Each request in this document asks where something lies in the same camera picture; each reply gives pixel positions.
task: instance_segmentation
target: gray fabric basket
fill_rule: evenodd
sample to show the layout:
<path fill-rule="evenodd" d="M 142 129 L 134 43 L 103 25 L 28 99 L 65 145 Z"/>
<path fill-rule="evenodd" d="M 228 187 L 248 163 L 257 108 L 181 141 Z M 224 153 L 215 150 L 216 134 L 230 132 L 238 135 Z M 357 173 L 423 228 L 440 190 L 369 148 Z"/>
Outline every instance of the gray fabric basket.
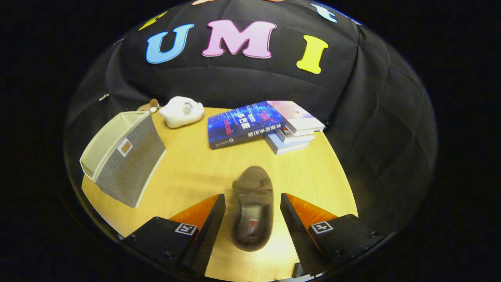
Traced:
<path fill-rule="evenodd" d="M 107 195 L 137 208 L 150 176 L 165 153 L 149 112 L 122 112 L 92 138 L 80 165 Z"/>

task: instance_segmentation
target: table surface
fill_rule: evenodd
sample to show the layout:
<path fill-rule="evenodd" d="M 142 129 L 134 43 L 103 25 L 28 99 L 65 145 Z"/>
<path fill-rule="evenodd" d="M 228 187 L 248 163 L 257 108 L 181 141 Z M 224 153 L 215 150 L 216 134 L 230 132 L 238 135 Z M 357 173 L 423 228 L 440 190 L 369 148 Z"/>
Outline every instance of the table surface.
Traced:
<path fill-rule="evenodd" d="M 170 218 L 216 194 L 224 194 L 226 211 L 205 275 L 228 281 L 273 281 L 290 278 L 299 262 L 280 211 L 281 193 L 289 193 L 337 216 L 358 216 L 355 200 L 334 150 L 323 132 L 308 147 L 275 155 L 263 138 L 211 150 L 207 118 L 228 109 L 205 108 L 199 122 L 170 129 L 152 114 L 166 153 L 152 174 L 136 209 L 104 194 L 87 176 L 82 189 L 96 211 L 124 237 L 154 216 Z M 260 250 L 245 252 L 231 241 L 234 211 L 232 182 L 249 166 L 261 166 L 274 190 L 273 228 Z"/>

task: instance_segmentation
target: letter i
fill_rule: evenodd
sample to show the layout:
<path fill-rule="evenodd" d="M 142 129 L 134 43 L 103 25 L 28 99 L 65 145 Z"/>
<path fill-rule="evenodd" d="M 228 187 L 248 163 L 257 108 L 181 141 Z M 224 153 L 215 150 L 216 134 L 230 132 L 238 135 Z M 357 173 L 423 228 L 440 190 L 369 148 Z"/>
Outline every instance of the letter i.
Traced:
<path fill-rule="evenodd" d="M 302 70 L 319 74 L 322 71 L 319 66 L 322 53 L 329 45 L 322 39 L 310 35 L 304 35 L 303 38 L 306 40 L 306 49 L 303 58 L 297 61 L 296 66 Z"/>

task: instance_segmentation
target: book cover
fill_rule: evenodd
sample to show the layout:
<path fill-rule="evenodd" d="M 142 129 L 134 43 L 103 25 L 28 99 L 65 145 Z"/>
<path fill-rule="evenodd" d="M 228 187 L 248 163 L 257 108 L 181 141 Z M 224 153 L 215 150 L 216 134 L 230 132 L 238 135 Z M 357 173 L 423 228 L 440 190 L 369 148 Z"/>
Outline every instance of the book cover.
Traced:
<path fill-rule="evenodd" d="M 211 149 L 235 145 L 284 124 L 282 115 L 266 101 L 236 108 L 208 118 L 209 145 Z"/>
<path fill-rule="evenodd" d="M 282 142 L 282 140 L 280 140 L 280 138 L 275 132 L 270 132 L 265 134 L 265 140 L 272 149 L 272 151 L 275 153 L 275 155 L 280 155 L 286 152 L 305 148 L 308 146 L 308 144 L 310 144 L 310 140 L 285 144 Z"/>
<path fill-rule="evenodd" d="M 315 139 L 314 133 L 295 136 L 285 126 L 275 130 L 275 133 L 280 137 L 280 140 L 282 140 L 282 142 L 284 142 L 285 144 Z"/>
<path fill-rule="evenodd" d="M 286 127 L 295 136 L 322 131 L 325 125 L 293 101 L 268 101 L 286 120 Z"/>

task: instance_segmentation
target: letter m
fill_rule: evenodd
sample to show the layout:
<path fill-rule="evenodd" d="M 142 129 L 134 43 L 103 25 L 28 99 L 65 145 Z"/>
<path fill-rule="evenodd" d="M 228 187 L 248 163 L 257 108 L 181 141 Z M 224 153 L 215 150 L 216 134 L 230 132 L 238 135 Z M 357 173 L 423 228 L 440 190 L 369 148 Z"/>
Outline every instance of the letter m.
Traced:
<path fill-rule="evenodd" d="M 272 54 L 268 50 L 270 35 L 277 25 L 269 22 L 253 22 L 244 31 L 240 32 L 230 20 L 213 21 L 207 24 L 212 28 L 209 38 L 209 46 L 202 51 L 206 57 L 217 57 L 224 54 L 221 48 L 221 40 L 228 47 L 230 54 L 235 55 L 248 41 L 248 47 L 242 53 L 251 58 L 267 59 Z"/>

